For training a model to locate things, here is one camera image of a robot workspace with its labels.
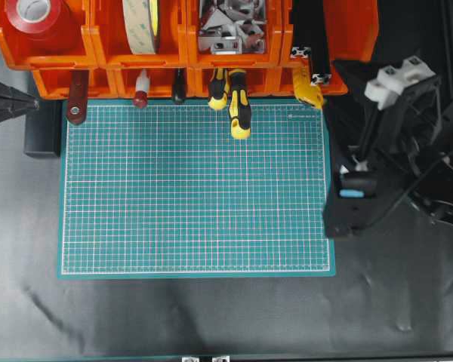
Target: red tape roll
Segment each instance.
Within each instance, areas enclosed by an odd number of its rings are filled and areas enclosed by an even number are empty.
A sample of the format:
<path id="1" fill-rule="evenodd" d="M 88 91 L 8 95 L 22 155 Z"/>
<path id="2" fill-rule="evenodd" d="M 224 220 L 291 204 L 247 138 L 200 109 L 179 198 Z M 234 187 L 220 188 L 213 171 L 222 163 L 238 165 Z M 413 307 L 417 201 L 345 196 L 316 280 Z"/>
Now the red tape roll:
<path id="1" fill-rule="evenodd" d="M 68 50 L 81 37 L 64 0 L 6 0 L 5 11 L 15 29 L 46 51 Z"/>

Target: orange storage bin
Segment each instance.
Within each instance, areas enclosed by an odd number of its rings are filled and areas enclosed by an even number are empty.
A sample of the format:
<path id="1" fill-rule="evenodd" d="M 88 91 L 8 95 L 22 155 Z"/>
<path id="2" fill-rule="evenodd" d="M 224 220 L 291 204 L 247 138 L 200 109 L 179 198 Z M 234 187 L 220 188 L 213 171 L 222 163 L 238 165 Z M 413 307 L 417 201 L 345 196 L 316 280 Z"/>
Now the orange storage bin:
<path id="1" fill-rule="evenodd" d="M 248 69 L 247 86 L 250 97 L 271 96 L 279 89 L 280 76 L 279 68 Z M 208 97 L 208 84 L 210 83 L 213 69 L 194 69 L 195 74 L 195 96 L 200 98 Z"/>
<path id="2" fill-rule="evenodd" d="M 183 68 L 187 63 L 186 0 L 159 0 L 157 54 L 133 55 L 122 0 L 91 1 L 91 37 L 101 68 Z"/>
<path id="3" fill-rule="evenodd" d="M 265 54 L 213 55 L 198 49 L 199 0 L 187 0 L 188 66 L 193 68 L 271 68 L 279 64 L 282 48 L 282 2 L 266 0 Z"/>
<path id="4" fill-rule="evenodd" d="M 276 75 L 279 76 L 279 87 L 273 92 L 273 95 L 277 97 L 294 96 L 292 68 L 279 67 Z M 320 88 L 325 96 L 340 96 L 347 93 L 347 86 L 335 71 L 332 72 L 331 82 L 328 85 L 321 85 Z"/>
<path id="5" fill-rule="evenodd" d="M 63 100 L 69 96 L 72 70 L 41 69 L 32 71 L 37 89 L 46 100 Z M 89 72 L 89 98 L 117 98 L 116 80 L 112 71 L 93 69 Z"/>
<path id="6" fill-rule="evenodd" d="M 115 69 L 112 72 L 117 84 L 118 94 L 121 98 L 133 98 L 136 93 L 136 79 L 141 69 Z M 149 98 L 170 98 L 175 69 L 147 69 L 150 79 Z M 185 71 L 186 96 L 194 97 L 195 80 L 193 70 Z"/>
<path id="7" fill-rule="evenodd" d="M 283 1 L 284 36 L 281 67 L 294 68 L 308 66 L 308 61 L 290 58 L 294 39 L 294 25 L 290 23 L 293 0 Z M 368 62 L 371 60 L 379 33 L 377 0 L 324 0 L 325 26 L 327 31 L 329 56 L 331 60 L 350 59 Z M 325 95 L 341 95 L 347 92 L 341 77 L 332 70 L 331 83 L 322 86 Z M 276 95 L 293 94 L 291 71 L 284 69 L 279 92 Z"/>
<path id="8" fill-rule="evenodd" d="M 82 39 L 74 48 L 62 52 L 45 51 L 15 29 L 8 21 L 5 1 L 0 0 L 0 49 L 8 67 L 30 69 L 92 69 L 97 68 L 91 36 L 89 34 L 90 0 L 66 0 L 75 18 Z"/>

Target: screwdriver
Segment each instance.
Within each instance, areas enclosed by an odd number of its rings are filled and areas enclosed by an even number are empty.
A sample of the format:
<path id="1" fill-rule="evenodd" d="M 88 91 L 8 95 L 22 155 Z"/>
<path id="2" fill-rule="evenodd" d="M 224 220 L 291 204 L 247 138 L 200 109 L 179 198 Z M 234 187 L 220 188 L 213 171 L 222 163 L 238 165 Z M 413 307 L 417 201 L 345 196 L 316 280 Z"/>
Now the screwdriver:
<path id="1" fill-rule="evenodd" d="M 223 68 L 216 68 L 213 71 L 210 84 L 208 85 L 209 101 L 208 105 L 215 111 L 225 108 L 228 103 L 228 92 L 230 83 L 228 82 L 228 71 Z"/>
<path id="2" fill-rule="evenodd" d="M 171 88 L 171 100 L 174 104 L 183 104 L 186 99 L 186 81 L 184 69 L 176 69 L 174 72 L 173 87 Z"/>
<path id="3" fill-rule="evenodd" d="M 250 137 L 251 108 L 247 98 L 247 72 L 234 69 L 230 72 L 232 102 L 230 104 L 230 127 L 232 137 L 244 140 Z"/>

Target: grid lines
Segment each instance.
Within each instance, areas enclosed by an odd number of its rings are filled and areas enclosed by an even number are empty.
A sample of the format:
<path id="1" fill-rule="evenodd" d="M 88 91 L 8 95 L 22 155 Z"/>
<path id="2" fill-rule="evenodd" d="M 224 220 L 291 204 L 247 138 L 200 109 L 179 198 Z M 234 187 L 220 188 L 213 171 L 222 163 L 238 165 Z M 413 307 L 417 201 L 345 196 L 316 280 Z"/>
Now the grid lines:
<path id="1" fill-rule="evenodd" d="M 333 270 L 322 114 L 255 102 L 252 114 L 238 141 L 204 104 L 90 104 L 63 140 L 60 274 Z"/>

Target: black table surface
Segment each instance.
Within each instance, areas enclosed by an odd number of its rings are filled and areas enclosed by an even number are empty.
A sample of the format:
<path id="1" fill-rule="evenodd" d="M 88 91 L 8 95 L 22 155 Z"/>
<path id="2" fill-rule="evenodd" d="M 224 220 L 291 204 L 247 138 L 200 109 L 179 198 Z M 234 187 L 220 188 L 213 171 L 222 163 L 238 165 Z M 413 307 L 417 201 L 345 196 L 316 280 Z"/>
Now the black table surface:
<path id="1" fill-rule="evenodd" d="M 434 2 L 380 0 L 374 57 L 428 55 Z M 333 278 L 59 281 L 60 161 L 23 155 L 23 125 L 0 124 L 0 358 L 453 354 L 453 229 L 408 205 L 335 241 Z"/>

